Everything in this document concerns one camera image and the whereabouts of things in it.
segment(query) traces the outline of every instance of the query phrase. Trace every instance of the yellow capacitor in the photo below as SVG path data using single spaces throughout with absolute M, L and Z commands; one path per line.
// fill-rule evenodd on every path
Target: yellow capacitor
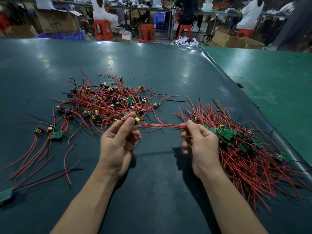
M 136 123 L 137 125 L 140 125 L 140 124 L 141 124 L 141 119 L 138 118 L 138 117 L 136 117 L 136 118 L 135 118 L 135 123 Z

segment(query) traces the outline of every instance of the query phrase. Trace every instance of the blue plastic crate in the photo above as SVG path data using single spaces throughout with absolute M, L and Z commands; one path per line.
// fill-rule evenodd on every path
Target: blue plastic crate
M 71 40 L 85 40 L 83 31 L 80 30 L 75 34 L 62 34 L 62 33 L 44 33 L 35 37 L 36 39 L 71 39 Z
M 154 14 L 154 24 L 156 30 L 165 30 L 165 13 Z

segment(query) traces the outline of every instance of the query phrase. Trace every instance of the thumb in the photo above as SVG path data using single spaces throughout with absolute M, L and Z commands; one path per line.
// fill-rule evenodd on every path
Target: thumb
M 124 140 L 131 133 L 134 124 L 135 119 L 133 117 L 128 117 L 123 125 L 119 128 L 114 140 L 116 140 L 118 144 L 123 144 Z
M 188 128 L 190 134 L 192 135 L 193 139 L 199 139 L 202 137 L 201 132 L 199 130 L 199 127 L 197 124 L 192 122 L 191 120 L 188 120 L 186 122 L 186 127 Z

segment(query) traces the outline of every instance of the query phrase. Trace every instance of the left hand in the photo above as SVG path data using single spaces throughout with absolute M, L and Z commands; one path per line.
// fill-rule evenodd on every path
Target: left hand
M 128 170 L 134 144 L 141 139 L 135 124 L 135 112 L 117 120 L 101 137 L 99 166 L 101 172 L 117 178 Z

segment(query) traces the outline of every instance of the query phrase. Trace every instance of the white box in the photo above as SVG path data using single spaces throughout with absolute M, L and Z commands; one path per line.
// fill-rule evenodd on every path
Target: white box
M 121 38 L 126 39 L 126 40 L 130 40 L 130 43 L 132 42 L 132 34 L 122 35 Z

